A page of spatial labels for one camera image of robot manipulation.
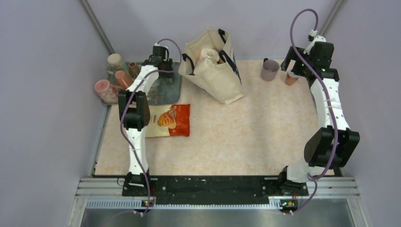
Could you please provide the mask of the salmon pink mug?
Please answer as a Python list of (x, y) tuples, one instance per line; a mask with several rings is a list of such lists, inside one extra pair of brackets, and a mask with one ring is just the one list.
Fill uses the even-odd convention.
[(298, 81), (299, 78), (299, 75), (296, 75), (293, 71), (289, 70), (285, 78), (285, 84), (287, 86), (292, 86)]

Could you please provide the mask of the lilac mug black handle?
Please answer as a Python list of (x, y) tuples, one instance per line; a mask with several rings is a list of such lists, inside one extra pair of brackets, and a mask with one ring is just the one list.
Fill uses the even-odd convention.
[(260, 77), (264, 81), (273, 81), (279, 69), (280, 65), (277, 61), (264, 58)]

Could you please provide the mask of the beige canvas tote bag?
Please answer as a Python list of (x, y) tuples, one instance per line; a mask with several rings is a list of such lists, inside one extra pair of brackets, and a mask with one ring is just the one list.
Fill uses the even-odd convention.
[[(215, 63), (211, 59), (199, 61), (203, 48), (217, 50), (219, 62)], [(182, 58), (179, 74), (204, 89), (221, 104), (227, 105), (244, 97), (229, 32), (207, 29), (197, 39), (186, 44)]]

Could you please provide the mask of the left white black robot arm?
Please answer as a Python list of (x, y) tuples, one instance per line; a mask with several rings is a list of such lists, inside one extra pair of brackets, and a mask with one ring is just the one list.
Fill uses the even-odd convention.
[(118, 94), (120, 129), (130, 146), (127, 181), (139, 195), (149, 194), (152, 188), (145, 151), (146, 129), (150, 123), (147, 94), (155, 83), (163, 80), (174, 81), (173, 60), (167, 47), (155, 44), (152, 54), (143, 61), (139, 75)]

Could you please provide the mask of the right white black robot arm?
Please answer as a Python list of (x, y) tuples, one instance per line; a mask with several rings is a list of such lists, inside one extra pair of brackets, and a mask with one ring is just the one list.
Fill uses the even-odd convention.
[(288, 77), (306, 78), (319, 123), (305, 145), (304, 156), (279, 174), (277, 188), (281, 194), (303, 189), (310, 176), (344, 167), (360, 141), (359, 133), (351, 130), (343, 114), (339, 74), (330, 67), (333, 51), (334, 45), (326, 42), (315, 42), (308, 50), (290, 47), (280, 65)]

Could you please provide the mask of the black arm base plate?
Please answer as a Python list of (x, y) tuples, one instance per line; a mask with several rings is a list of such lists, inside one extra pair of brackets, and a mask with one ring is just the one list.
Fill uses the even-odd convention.
[(154, 175), (150, 187), (124, 183), (122, 195), (150, 197), (157, 205), (253, 205), (268, 204), (273, 196), (307, 196), (305, 183), (285, 183), (272, 176)]

